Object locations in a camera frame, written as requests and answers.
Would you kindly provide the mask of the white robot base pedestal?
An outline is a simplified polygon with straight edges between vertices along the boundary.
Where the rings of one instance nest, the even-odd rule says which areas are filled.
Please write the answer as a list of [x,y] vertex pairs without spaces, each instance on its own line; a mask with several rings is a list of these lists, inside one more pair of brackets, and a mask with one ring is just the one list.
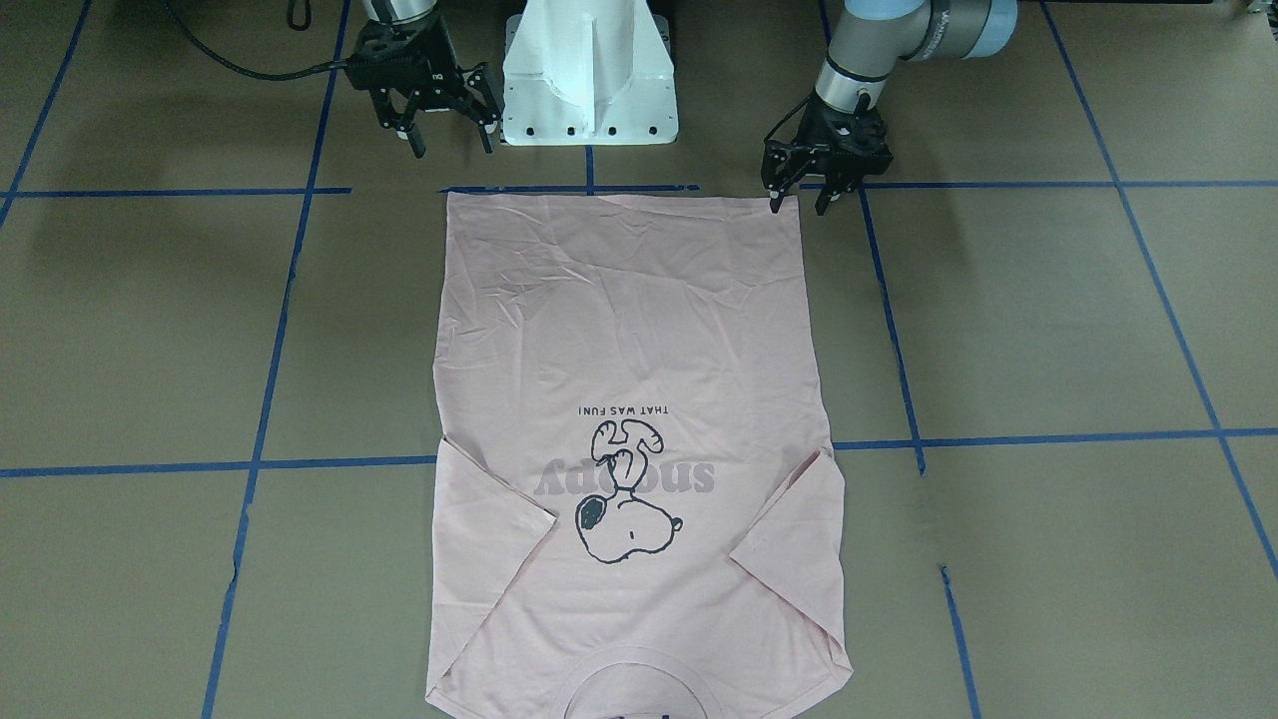
[[679,135],[668,26],[645,1],[529,1],[505,27],[507,146],[663,146]]

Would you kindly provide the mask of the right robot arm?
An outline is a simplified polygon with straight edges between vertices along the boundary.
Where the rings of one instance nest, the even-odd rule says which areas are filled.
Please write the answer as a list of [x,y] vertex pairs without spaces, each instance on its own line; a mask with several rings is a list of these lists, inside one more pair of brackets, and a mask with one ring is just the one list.
[[343,72],[351,87],[366,91],[380,126],[409,142],[420,160],[426,143],[415,115],[455,111],[478,128],[487,155],[493,152],[498,100],[481,61],[464,69],[456,57],[443,11],[435,1],[366,1],[368,23]]

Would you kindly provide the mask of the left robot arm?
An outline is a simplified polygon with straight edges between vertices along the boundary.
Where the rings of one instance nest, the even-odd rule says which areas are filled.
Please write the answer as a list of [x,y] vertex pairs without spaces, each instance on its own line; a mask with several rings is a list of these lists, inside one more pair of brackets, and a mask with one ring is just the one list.
[[895,155],[878,103],[896,65],[998,54],[1017,18],[1013,1],[845,1],[814,88],[791,110],[800,115],[794,138],[764,137],[760,179],[772,213],[804,178],[822,178],[814,209],[824,215],[886,172]]

